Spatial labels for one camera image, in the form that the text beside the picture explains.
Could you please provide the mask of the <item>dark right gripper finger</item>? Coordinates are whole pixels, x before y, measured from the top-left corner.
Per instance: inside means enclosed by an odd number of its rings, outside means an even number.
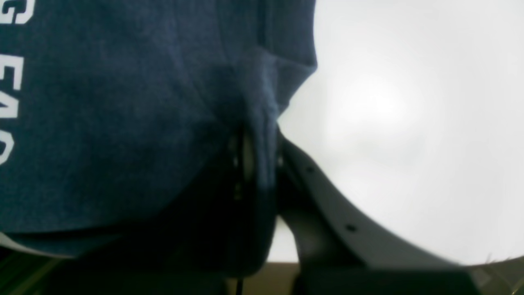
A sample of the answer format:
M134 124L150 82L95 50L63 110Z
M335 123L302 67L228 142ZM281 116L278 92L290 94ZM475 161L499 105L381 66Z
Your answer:
M293 295L479 295L464 267L378 225L320 167L278 135L280 213L293 233L300 273Z

